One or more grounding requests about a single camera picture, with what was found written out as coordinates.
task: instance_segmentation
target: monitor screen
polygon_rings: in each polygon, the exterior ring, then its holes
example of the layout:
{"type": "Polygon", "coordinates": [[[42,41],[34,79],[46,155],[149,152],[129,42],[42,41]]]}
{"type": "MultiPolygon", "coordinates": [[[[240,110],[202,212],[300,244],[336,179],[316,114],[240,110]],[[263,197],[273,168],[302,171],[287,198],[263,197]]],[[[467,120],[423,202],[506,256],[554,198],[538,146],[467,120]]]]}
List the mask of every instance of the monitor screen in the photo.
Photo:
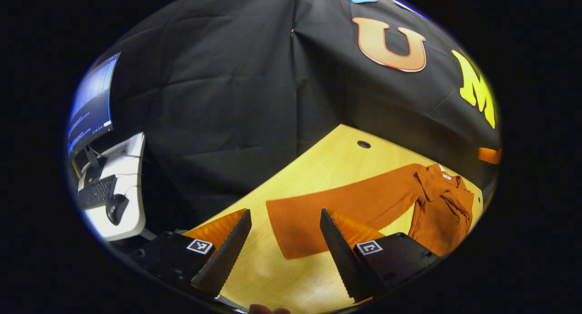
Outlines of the monitor screen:
{"type": "Polygon", "coordinates": [[[112,55],[90,70],[77,88],[67,131],[67,156],[76,156],[96,138],[111,131],[110,88],[115,63],[112,55]]]}

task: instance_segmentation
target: orange object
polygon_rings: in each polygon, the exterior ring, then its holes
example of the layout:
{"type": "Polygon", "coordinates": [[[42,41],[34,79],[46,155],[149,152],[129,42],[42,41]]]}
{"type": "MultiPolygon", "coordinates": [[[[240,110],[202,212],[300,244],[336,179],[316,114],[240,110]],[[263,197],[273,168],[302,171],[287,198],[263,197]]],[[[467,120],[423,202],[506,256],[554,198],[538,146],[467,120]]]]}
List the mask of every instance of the orange object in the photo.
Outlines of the orange object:
{"type": "Polygon", "coordinates": [[[342,215],[333,210],[328,210],[329,216],[333,219],[337,229],[343,235],[343,239],[354,249],[356,243],[366,242],[370,240],[380,239],[386,237],[379,231],[372,229],[368,225],[356,222],[353,219],[342,215]]]}
{"type": "Polygon", "coordinates": [[[484,162],[497,165],[501,161],[501,149],[493,150],[489,148],[479,148],[478,158],[484,162]]]}
{"type": "Polygon", "coordinates": [[[201,227],[197,227],[184,233],[184,235],[193,239],[212,242],[214,247],[218,249],[230,235],[231,231],[235,228],[246,210],[247,208],[243,208],[234,213],[217,218],[212,222],[208,222],[201,227]]]}
{"type": "Polygon", "coordinates": [[[425,167],[413,163],[335,189],[269,200],[266,208],[286,259],[328,250],[319,227],[322,208],[380,230],[412,204],[409,236],[442,256],[455,249],[467,235],[473,196],[461,177],[446,175],[438,164],[425,167]]]}

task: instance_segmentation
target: white desk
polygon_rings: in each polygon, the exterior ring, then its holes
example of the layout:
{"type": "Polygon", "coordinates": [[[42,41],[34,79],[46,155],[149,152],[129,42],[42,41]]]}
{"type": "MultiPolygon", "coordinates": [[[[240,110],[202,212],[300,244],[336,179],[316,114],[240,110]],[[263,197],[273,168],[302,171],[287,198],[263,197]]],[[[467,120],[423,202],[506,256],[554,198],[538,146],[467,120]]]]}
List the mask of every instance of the white desk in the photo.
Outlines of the white desk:
{"type": "MultiPolygon", "coordinates": [[[[143,155],[144,144],[144,134],[138,133],[102,152],[102,155],[106,157],[111,155],[114,157],[107,159],[100,178],[115,175],[117,182],[115,183],[114,194],[125,194],[129,200],[117,226],[113,225],[107,218],[105,206],[85,210],[85,216],[89,223],[106,241],[133,237],[142,233],[146,226],[146,216],[141,199],[141,156],[143,155]]],[[[85,165],[81,171],[82,175],[78,190],[83,189],[85,173],[88,167],[89,164],[85,165]]]]}

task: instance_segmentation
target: monitor stand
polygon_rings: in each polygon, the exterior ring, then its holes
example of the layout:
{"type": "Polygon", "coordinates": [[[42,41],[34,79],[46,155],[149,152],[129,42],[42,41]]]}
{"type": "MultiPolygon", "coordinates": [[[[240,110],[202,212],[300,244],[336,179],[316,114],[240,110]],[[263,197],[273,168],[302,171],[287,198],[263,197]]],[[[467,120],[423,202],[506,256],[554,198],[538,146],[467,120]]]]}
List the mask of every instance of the monitor stand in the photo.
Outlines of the monitor stand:
{"type": "Polygon", "coordinates": [[[90,183],[99,181],[101,173],[103,171],[103,167],[105,162],[107,161],[106,157],[101,157],[97,159],[95,156],[95,152],[89,149],[89,146],[85,147],[85,154],[89,159],[89,167],[87,167],[87,172],[85,173],[85,181],[83,181],[84,187],[88,186],[90,183]]]}

